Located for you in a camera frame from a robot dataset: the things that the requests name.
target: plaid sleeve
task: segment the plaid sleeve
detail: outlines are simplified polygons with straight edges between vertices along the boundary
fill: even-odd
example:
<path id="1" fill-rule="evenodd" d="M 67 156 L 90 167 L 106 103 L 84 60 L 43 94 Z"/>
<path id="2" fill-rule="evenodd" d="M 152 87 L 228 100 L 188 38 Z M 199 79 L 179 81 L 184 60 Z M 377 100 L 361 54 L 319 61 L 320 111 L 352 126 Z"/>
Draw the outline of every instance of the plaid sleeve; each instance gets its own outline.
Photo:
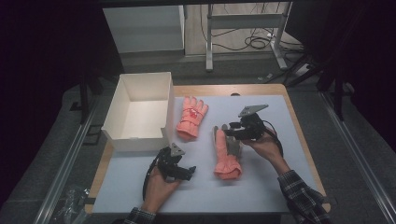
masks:
<path id="1" fill-rule="evenodd" d="M 330 216 L 321 206 L 323 196 L 305 184 L 293 170 L 278 179 L 280 188 L 288 203 L 288 208 L 298 223 L 331 223 Z"/>
<path id="2" fill-rule="evenodd" d="M 129 216 L 124 220 L 124 224 L 151 224 L 155 218 L 154 213 L 144 211 L 134 207 Z"/>

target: black cable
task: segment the black cable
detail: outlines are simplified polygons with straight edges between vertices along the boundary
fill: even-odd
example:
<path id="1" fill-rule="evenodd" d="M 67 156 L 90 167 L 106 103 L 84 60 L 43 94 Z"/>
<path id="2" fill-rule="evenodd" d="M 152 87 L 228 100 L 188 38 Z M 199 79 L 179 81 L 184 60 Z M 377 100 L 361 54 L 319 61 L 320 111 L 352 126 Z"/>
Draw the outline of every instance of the black cable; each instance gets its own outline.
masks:
<path id="1" fill-rule="evenodd" d="M 258 5 L 259 5 L 259 4 L 256 3 L 256 5 L 254 5 L 254 8 L 256 8 Z M 250 14 L 253 12 L 254 8 L 250 10 Z"/>
<path id="2" fill-rule="evenodd" d="M 230 14 L 228 11 L 227 11 L 227 8 L 225 8 L 225 4 L 223 4 L 223 6 L 224 6 L 224 10 L 225 10 L 225 12 L 227 12 L 227 14 Z"/>
<path id="3" fill-rule="evenodd" d="M 272 123 L 268 122 L 267 120 L 262 120 L 262 122 L 266 122 L 269 125 L 271 125 L 274 132 L 271 132 L 267 128 L 265 128 L 264 132 L 268 133 L 274 139 L 277 147 L 279 148 L 280 155 L 283 157 L 283 147 L 282 147 L 282 144 L 280 143 L 279 139 L 277 138 L 277 133 L 276 133 L 274 126 L 272 125 Z"/>
<path id="4" fill-rule="evenodd" d="M 287 72 L 288 72 L 288 70 L 285 71 L 285 72 L 283 72 L 283 73 L 281 73 L 281 74 L 279 74 L 279 75 L 277 75 L 277 76 L 270 77 L 268 80 L 264 81 L 262 84 L 267 84 L 267 83 L 269 83 L 269 82 L 271 82 L 271 81 L 273 81 L 273 80 L 275 80 L 275 79 L 277 79 L 277 78 L 279 78 L 279 77 L 282 77 L 282 76 L 284 76 Z"/>
<path id="5" fill-rule="evenodd" d="M 267 6 L 267 5 L 265 5 L 265 4 L 262 5 L 262 12 L 265 10 L 266 6 Z M 200 5 L 200 19 L 201 19 L 201 31 L 202 31 L 202 35 L 204 36 L 204 39 L 205 39 L 205 41 L 207 42 L 207 39 L 206 39 L 206 36 L 205 36 L 205 32 L 204 32 L 204 26 L 203 26 L 203 22 L 202 22 L 202 5 Z M 234 31 L 237 31 L 237 30 L 239 30 L 239 29 L 233 29 L 233 30 L 224 32 L 224 33 L 222 33 L 222 34 L 211 35 L 211 36 L 216 37 L 216 36 L 220 36 L 220 35 L 225 35 L 225 34 L 228 34 L 228 33 L 234 32 Z M 228 47 L 223 46 L 223 45 L 220 45 L 220 44 L 212 44 L 212 45 L 213 45 L 213 46 L 218 46 L 218 47 L 221 47 L 221 48 L 225 48 L 225 49 L 228 49 L 228 50 L 233 50 L 233 51 L 238 51 L 238 50 L 246 49 L 246 48 L 248 48 L 248 47 L 252 47 L 253 49 L 265 49 L 265 47 L 267 47 L 267 46 L 270 44 L 271 39 L 268 39 L 268 38 L 265 38 L 265 37 L 260 37 L 260 36 L 255 36 L 255 31 L 256 31 L 256 29 L 254 29 L 253 33 L 251 33 L 251 36 L 245 38 L 245 44 L 246 44 L 246 45 L 245 45 L 244 47 L 240 48 L 240 49 L 231 49 L 231 48 L 228 48 Z M 257 43 L 262 44 L 262 46 L 260 46 L 260 47 L 255 46 L 255 44 L 257 44 Z"/>
<path id="6" fill-rule="evenodd" d="M 155 159 L 152 161 L 151 165 L 148 168 L 148 171 L 146 172 L 145 176 L 145 182 L 143 183 L 143 190 L 142 190 L 142 195 L 143 195 L 143 201 L 146 199 L 146 188 L 148 187 L 149 184 L 149 177 L 151 175 L 152 170 L 157 164 L 157 160 L 160 158 L 160 153 L 155 157 Z"/>
<path id="7" fill-rule="evenodd" d="M 280 5 L 280 2 L 277 3 L 276 13 L 277 13 L 277 10 L 279 9 L 279 5 Z"/>
<path id="8" fill-rule="evenodd" d="M 267 30 L 267 29 L 264 29 L 265 31 L 267 31 L 268 33 L 271 33 L 271 37 L 276 37 L 276 35 L 273 35 L 273 32 L 274 32 L 274 28 L 273 28 L 273 30 L 272 31 L 269 31 L 269 30 Z M 289 45 L 303 45 L 303 44 L 299 44 L 299 43 L 290 43 L 290 42 L 286 42 L 286 41 L 283 41 L 283 40 L 281 40 L 280 42 L 282 42 L 282 43 L 284 43 L 284 44 L 289 44 Z"/>

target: metal stand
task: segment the metal stand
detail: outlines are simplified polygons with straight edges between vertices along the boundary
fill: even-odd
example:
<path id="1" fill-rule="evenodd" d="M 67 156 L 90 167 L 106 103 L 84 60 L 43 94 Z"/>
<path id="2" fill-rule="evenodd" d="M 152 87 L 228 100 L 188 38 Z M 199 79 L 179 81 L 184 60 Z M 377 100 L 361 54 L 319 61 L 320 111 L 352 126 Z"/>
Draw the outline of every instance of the metal stand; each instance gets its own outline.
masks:
<path id="1" fill-rule="evenodd" d="M 283 59 L 279 43 L 289 16 L 291 2 L 288 2 L 282 14 L 256 15 L 212 15 L 212 5 L 207 8 L 207 41 L 206 41 L 206 71 L 213 71 L 212 30 L 216 29 L 251 29 L 251 28 L 278 28 L 275 41 L 271 48 L 276 56 L 281 70 L 288 69 Z"/>

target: white table surface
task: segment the white table surface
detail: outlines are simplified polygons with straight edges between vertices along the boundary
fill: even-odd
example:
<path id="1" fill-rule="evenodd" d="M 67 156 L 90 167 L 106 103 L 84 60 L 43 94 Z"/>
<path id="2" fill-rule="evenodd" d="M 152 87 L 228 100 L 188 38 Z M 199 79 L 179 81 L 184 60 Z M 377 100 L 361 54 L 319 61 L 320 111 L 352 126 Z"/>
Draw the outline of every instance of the white table surface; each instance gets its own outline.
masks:
<path id="1" fill-rule="evenodd" d="M 205 96 L 209 105 L 196 141 L 184 142 L 176 134 L 174 142 L 186 154 L 179 166 L 197 166 L 190 181 L 180 187 L 163 205 L 160 213 L 285 213 L 289 212 L 271 164 L 251 147 L 243 146 L 240 164 L 243 173 L 237 180 L 220 180 L 213 175 L 217 163 L 212 141 L 213 126 L 239 121 L 237 115 L 246 105 L 269 107 L 258 112 L 261 119 L 271 122 L 278 133 L 284 156 L 291 169 L 312 189 L 317 189 L 302 145 L 281 95 Z M 179 122 L 182 97 L 176 97 L 174 125 Z M 102 187 L 93 206 L 94 213 L 129 213 L 140 206 L 142 187 L 149 165 L 157 152 L 113 152 Z"/>

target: aluminum rail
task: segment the aluminum rail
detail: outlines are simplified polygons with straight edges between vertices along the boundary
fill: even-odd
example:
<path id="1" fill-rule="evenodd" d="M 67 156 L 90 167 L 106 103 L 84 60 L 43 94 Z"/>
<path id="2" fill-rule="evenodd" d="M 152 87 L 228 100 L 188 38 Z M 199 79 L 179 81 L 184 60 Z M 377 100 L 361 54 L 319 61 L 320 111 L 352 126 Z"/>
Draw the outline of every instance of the aluminum rail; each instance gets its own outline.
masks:
<path id="1" fill-rule="evenodd" d="M 64 184 L 66 183 L 67 177 L 69 177 L 70 171 L 73 168 L 73 164 L 76 160 L 76 157 L 78 156 L 79 150 L 84 141 L 84 137 L 90 128 L 99 100 L 100 96 L 94 95 L 92 97 L 90 114 L 88 115 L 86 121 L 79 126 L 76 137 L 67 151 L 57 175 L 49 187 L 49 192 L 47 193 L 46 198 L 38 210 L 34 221 L 35 224 L 47 224 L 50 222 L 53 210 L 55 209 L 56 203 L 58 202 L 64 189 Z"/>
<path id="2" fill-rule="evenodd" d="M 364 158 L 364 155 L 361 153 L 361 148 L 353 138 L 348 127 L 335 114 L 330 96 L 323 92 L 320 92 L 319 95 L 323 99 L 327 110 L 332 117 L 332 121 L 334 122 L 338 132 L 343 137 L 343 140 L 346 143 L 352 159 L 357 164 L 358 169 L 361 171 L 361 175 L 363 176 L 363 179 L 369 187 L 370 191 L 373 193 L 373 196 L 375 197 L 379 208 L 384 214 L 385 219 L 388 221 L 388 224 L 395 224 L 396 210 L 391 198 L 388 196 L 381 182 L 376 178 L 374 171 L 371 169 L 369 163 Z"/>

